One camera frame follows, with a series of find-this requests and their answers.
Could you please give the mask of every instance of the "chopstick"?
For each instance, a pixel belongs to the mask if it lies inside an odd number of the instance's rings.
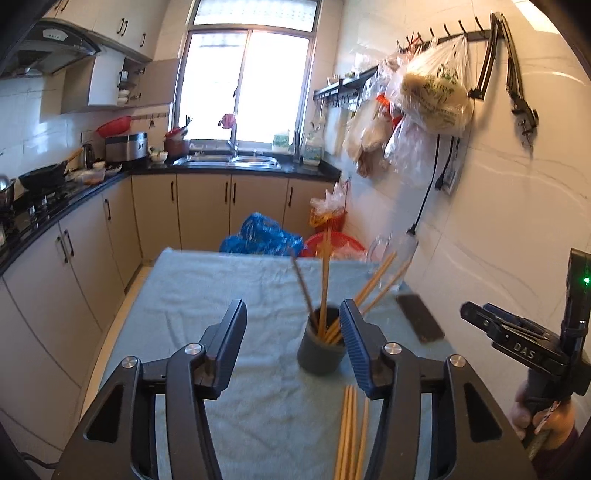
[[[329,270],[330,270],[330,228],[323,232],[322,241],[322,300],[320,302],[320,321],[318,324],[318,338],[324,339],[326,334],[326,297],[329,291]]]
[[[354,480],[361,480],[361,470],[365,457],[365,445],[367,443],[369,423],[369,399],[366,397],[363,405],[363,422],[361,423],[361,440],[359,441],[359,452],[357,454],[357,468],[355,469]]]
[[[373,276],[368,280],[368,282],[361,289],[361,291],[355,296],[353,301],[355,302],[355,304],[358,307],[365,301],[365,299],[367,299],[369,294],[372,292],[372,290],[375,288],[375,286],[380,281],[380,278],[382,278],[382,275],[384,274],[384,272],[386,272],[386,270],[392,264],[392,262],[394,261],[396,256],[397,256],[396,252],[393,252],[390,255],[388,255],[388,258],[386,258],[386,260],[378,268],[376,273],[373,274]],[[339,334],[339,331],[340,331],[340,322],[339,322],[339,319],[337,319],[333,322],[333,324],[330,326],[330,328],[326,332],[325,338],[327,340],[327,343],[331,343],[332,340],[334,340],[334,338]]]
[[[306,305],[308,307],[308,312],[310,313],[310,318],[312,319],[312,324],[314,324],[314,327],[318,329],[318,318],[316,318],[316,314],[314,313],[314,306],[312,305],[310,292],[308,292],[308,287],[306,287],[306,282],[304,281],[304,277],[301,274],[300,266],[297,264],[296,255],[293,252],[293,250],[291,251],[291,264],[294,266],[295,274],[297,275],[301,292],[304,294]]]
[[[345,387],[345,395],[344,395],[344,399],[343,399],[343,412],[340,417],[339,448],[337,450],[336,463],[335,463],[335,474],[333,476],[333,480],[340,479],[340,471],[343,466],[343,448],[345,447],[345,427],[347,425],[347,412],[349,410],[351,392],[352,392],[352,387],[350,385]]]
[[[345,445],[343,447],[342,467],[340,469],[339,480],[348,480],[349,468],[351,467],[351,439],[353,433],[353,422],[357,421],[357,390],[351,387],[349,408],[347,409],[347,419],[345,424]]]
[[[407,260],[404,265],[402,265],[402,267],[400,267],[400,269],[398,270],[398,272],[396,273],[396,275],[394,275],[394,278],[392,280],[390,280],[388,282],[388,284],[375,296],[375,298],[370,302],[369,305],[367,305],[366,307],[363,308],[363,310],[361,310],[361,315],[365,316],[369,313],[369,311],[375,307],[375,305],[382,299],[384,298],[384,295],[386,295],[390,289],[394,286],[394,284],[400,279],[400,277],[402,277],[406,271],[408,270],[408,267],[410,267],[411,262],[413,261],[413,259],[409,259]],[[329,338],[327,336],[326,340],[327,343],[329,343],[330,345],[336,345],[337,343],[339,343],[341,341],[341,339],[343,338],[343,336],[341,335],[341,332],[337,332],[336,336]]]

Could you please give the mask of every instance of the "white tile wall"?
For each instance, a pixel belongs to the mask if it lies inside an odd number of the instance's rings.
[[[0,81],[0,173],[19,175],[64,160],[80,146],[80,134],[94,131],[121,112],[60,115],[64,73],[53,77]],[[91,136],[97,155],[104,145]],[[16,194],[22,193],[17,182]]]
[[[491,302],[559,328],[570,248],[591,249],[589,78],[562,37],[535,30],[514,0],[346,0],[336,72],[351,69],[355,49],[390,53],[396,40],[413,32],[428,38],[429,27],[443,35],[446,23],[456,33],[462,20],[474,29],[478,15],[487,28],[491,10],[507,17],[526,99],[540,115],[535,150],[530,154],[522,147],[515,127],[501,42],[486,101],[476,102],[461,143],[466,164],[458,188],[452,197],[431,192],[406,281],[508,409],[524,369],[461,320],[459,308],[468,300]],[[485,48],[486,43],[470,45],[473,83]],[[442,138],[440,160],[447,157],[448,141]],[[402,184],[391,171],[362,179],[346,154],[335,164],[352,175],[347,232],[368,245],[378,234],[403,232],[412,224],[423,189]],[[591,401],[579,403],[588,416]]]

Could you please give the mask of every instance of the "pot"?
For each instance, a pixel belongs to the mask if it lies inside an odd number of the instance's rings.
[[[67,160],[61,163],[48,165],[47,167],[38,168],[21,175],[18,179],[22,186],[31,192],[40,192],[42,190],[54,190],[66,183],[64,170],[68,164]]]
[[[11,180],[6,175],[0,175],[0,211],[2,212],[12,208],[15,182],[16,179]]]

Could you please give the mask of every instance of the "range hood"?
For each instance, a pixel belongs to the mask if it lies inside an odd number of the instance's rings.
[[[100,52],[82,31],[53,20],[39,20],[18,46],[0,78],[37,77]]]

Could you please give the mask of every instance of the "human hand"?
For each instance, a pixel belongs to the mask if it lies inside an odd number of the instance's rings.
[[[524,381],[517,389],[515,403],[509,412],[509,420],[520,440],[525,437],[525,429],[532,423],[535,427],[542,421],[548,410],[539,411],[532,420],[530,411],[523,404],[525,400],[525,389],[527,381]],[[542,426],[542,430],[550,430],[548,440],[544,443],[542,450],[555,450],[560,447],[574,428],[574,407],[570,399],[565,400],[552,413],[550,418]]]

